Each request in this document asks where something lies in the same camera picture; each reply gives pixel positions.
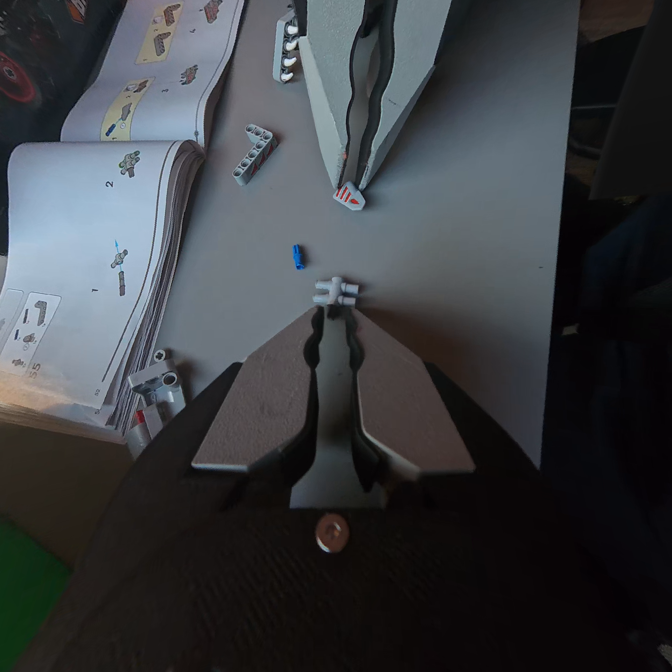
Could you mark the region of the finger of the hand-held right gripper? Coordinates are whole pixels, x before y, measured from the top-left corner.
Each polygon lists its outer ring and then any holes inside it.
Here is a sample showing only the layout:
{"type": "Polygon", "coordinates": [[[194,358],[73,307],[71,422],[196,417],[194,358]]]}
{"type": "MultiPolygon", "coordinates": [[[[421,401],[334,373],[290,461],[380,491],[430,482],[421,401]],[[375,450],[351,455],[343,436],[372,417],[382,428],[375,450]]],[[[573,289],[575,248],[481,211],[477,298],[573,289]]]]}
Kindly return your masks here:
{"type": "Polygon", "coordinates": [[[359,147],[359,189],[366,189],[435,69],[452,1],[384,1],[379,65],[359,147]]]}
{"type": "Polygon", "coordinates": [[[366,112],[365,1],[307,1],[300,56],[318,145],[333,189],[354,181],[366,112]]]}

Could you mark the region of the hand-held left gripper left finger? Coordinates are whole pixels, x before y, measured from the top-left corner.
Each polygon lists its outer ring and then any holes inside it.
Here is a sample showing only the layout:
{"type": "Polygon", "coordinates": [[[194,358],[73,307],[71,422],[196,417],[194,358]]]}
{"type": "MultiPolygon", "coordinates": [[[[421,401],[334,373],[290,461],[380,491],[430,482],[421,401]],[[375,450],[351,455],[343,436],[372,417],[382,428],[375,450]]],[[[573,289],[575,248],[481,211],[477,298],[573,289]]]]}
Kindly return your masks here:
{"type": "Polygon", "coordinates": [[[319,415],[321,308],[314,307],[242,363],[191,466],[198,470],[307,470],[319,415]]]}

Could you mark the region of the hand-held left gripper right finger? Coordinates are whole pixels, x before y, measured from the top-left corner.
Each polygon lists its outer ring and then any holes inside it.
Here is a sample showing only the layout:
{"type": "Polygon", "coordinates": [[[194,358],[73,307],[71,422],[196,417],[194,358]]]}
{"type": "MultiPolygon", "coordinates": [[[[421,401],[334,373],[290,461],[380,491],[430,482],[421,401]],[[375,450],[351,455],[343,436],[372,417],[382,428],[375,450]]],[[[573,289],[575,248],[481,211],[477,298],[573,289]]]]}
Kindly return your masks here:
{"type": "Polygon", "coordinates": [[[351,450],[363,490],[475,472],[425,363],[357,309],[348,309],[344,319],[351,450]]]}

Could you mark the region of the grey L-shaped holed beam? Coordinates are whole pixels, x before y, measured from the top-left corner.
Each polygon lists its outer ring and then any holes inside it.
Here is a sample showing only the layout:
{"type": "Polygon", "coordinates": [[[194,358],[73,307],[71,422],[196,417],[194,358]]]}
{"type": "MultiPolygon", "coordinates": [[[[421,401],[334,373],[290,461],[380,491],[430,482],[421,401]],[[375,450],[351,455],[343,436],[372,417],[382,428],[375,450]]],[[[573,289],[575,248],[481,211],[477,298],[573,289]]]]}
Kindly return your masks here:
{"type": "Polygon", "coordinates": [[[294,52],[298,48],[298,39],[298,20],[291,9],[275,25],[272,76],[279,83],[288,83],[294,76],[292,68],[297,62],[294,52]]]}

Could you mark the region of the small grey red-striped panel brick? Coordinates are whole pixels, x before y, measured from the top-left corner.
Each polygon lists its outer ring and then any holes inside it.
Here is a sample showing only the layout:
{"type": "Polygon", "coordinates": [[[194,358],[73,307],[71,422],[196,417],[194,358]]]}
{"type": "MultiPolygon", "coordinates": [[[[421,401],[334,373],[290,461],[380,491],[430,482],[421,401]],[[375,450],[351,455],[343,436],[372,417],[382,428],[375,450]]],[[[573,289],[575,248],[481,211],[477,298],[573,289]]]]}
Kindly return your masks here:
{"type": "Polygon", "coordinates": [[[365,207],[365,199],[362,192],[357,189],[352,181],[345,182],[332,197],[350,211],[359,212],[365,207]]]}

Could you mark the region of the grey cross connector brick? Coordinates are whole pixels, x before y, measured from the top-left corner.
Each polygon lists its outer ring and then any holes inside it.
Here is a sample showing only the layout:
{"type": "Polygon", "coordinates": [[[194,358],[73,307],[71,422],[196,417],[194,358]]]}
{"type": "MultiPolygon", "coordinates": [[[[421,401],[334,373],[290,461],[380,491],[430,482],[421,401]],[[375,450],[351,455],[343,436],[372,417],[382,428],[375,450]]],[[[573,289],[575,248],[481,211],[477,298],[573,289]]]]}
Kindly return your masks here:
{"type": "Polygon", "coordinates": [[[359,285],[348,283],[340,276],[317,280],[315,289],[320,291],[313,296],[313,302],[317,305],[353,308],[357,304],[359,285]]]}

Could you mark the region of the black toy set box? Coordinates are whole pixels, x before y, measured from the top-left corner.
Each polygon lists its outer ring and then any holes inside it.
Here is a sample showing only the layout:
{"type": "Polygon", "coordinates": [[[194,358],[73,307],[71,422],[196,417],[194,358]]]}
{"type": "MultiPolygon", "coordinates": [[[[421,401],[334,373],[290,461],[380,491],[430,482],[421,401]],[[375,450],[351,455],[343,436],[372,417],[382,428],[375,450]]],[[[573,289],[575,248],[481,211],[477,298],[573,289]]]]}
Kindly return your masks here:
{"type": "Polygon", "coordinates": [[[1,2],[1,146],[57,140],[125,1],[1,2]]]}

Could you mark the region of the grey red-stickered bent beam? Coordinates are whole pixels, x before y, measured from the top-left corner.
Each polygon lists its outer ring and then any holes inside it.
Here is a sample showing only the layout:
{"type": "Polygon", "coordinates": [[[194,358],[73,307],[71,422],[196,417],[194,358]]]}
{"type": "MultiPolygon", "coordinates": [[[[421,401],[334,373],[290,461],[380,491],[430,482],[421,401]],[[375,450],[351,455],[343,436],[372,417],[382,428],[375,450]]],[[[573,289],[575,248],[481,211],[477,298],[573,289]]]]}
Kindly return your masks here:
{"type": "Polygon", "coordinates": [[[278,147],[278,139],[274,133],[261,126],[248,124],[245,133],[251,148],[232,172],[233,178],[241,186],[248,184],[278,147]]]}

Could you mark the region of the grey brick assembly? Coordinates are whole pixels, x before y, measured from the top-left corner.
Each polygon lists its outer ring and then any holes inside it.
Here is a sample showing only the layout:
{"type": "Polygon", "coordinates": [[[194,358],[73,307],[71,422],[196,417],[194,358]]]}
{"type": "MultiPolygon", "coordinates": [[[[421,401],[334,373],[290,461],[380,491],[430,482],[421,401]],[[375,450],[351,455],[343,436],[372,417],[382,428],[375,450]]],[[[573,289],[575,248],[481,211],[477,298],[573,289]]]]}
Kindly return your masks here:
{"type": "Polygon", "coordinates": [[[132,427],[126,434],[131,457],[136,460],[151,441],[186,407],[186,396],[177,366],[165,349],[153,354],[150,365],[128,378],[139,398],[132,427]]]}

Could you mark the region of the dark chair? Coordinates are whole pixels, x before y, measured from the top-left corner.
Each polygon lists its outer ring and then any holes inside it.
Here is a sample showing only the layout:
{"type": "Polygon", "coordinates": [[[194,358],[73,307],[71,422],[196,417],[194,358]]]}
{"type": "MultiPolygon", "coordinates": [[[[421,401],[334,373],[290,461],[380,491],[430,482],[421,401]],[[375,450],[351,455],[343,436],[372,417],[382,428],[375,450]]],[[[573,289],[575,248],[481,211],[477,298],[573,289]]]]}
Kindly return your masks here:
{"type": "Polygon", "coordinates": [[[606,122],[592,200],[671,192],[671,2],[581,1],[572,113],[606,122]]]}

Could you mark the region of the open instruction booklet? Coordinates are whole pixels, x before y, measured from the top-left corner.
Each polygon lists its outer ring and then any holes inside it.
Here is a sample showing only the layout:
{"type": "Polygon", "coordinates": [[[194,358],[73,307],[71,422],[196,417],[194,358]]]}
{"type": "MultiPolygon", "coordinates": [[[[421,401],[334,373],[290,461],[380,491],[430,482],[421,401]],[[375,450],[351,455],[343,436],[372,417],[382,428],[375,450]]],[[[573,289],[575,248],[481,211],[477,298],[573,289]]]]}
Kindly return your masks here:
{"type": "Polygon", "coordinates": [[[1,420],[123,443],[245,1],[122,1],[57,141],[7,162],[1,420]]]}

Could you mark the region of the green plastic bin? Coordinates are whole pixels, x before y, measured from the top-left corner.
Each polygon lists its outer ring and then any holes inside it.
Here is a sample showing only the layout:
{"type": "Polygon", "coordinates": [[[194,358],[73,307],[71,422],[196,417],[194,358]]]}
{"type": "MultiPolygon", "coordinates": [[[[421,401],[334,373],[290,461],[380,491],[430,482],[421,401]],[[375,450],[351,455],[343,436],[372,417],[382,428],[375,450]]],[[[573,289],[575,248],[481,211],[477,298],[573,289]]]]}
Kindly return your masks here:
{"type": "Polygon", "coordinates": [[[1,670],[10,671],[55,607],[71,570],[1,518],[1,670]]]}

